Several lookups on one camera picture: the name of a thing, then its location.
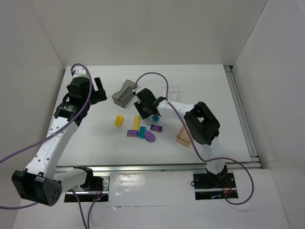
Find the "small teal lego brick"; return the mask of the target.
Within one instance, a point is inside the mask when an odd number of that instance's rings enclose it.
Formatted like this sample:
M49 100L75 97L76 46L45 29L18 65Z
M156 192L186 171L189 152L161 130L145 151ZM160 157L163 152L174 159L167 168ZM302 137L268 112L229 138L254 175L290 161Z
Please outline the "small teal lego brick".
M154 116L152 117L152 120L153 120L154 122L158 122L158 121L160 120L160 118L159 118L159 116L154 115Z

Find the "purple 2x4 lego brick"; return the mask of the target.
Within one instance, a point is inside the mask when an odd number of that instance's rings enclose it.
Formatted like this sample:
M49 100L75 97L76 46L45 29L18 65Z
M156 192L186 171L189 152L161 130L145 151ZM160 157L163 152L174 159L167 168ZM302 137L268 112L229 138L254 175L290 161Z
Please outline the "purple 2x4 lego brick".
M159 125L151 124L150 130L151 130L151 131L154 131L154 132L161 133L162 130L163 130L163 127L162 127L162 126L159 126Z

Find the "teal 2x4 lego brick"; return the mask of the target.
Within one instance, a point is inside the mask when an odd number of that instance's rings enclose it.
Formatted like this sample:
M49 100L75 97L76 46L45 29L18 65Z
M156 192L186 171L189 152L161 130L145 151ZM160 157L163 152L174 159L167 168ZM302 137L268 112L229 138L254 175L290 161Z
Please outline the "teal 2x4 lego brick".
M140 126L139 131L138 131L138 138L144 139L146 127L145 126Z

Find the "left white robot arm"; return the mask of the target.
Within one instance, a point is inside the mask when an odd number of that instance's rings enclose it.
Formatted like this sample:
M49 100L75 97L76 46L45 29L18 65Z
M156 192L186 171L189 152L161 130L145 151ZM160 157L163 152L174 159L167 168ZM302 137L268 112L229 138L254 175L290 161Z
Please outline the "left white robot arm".
M66 145L76 133L90 107L107 99L100 78L92 78L80 63L71 67L72 81L57 106L51 128L34 158L22 171L14 171L11 180L22 199L53 206L65 193L77 186L90 189L96 182L93 170L76 166L58 176L55 170Z

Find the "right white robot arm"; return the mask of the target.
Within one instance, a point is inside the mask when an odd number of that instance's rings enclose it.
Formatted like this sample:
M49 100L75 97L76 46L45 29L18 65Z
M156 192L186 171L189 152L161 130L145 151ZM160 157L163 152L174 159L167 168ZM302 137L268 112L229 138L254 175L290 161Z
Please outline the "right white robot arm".
M210 181L217 184L223 180L228 169L219 146L220 123L204 102L183 104L167 100L166 97L156 98L147 88L136 88L132 93L137 97L134 106L142 119L152 115L179 119L191 144L202 147Z

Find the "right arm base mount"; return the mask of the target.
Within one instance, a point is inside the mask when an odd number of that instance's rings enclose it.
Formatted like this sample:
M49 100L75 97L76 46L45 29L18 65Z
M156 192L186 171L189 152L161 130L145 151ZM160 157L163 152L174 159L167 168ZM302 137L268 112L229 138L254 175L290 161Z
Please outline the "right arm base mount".
M195 200L214 200L238 198L233 173L228 173L219 184L212 184L205 173L193 174L191 186L194 187Z

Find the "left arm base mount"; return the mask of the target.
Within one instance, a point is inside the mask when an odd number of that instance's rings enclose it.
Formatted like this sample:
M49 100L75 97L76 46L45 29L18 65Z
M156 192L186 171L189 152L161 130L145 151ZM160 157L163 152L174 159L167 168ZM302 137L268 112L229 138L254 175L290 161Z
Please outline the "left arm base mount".
M110 176L101 175L94 178L90 187L84 189L76 186L72 190L75 192L81 203L108 202L109 201Z

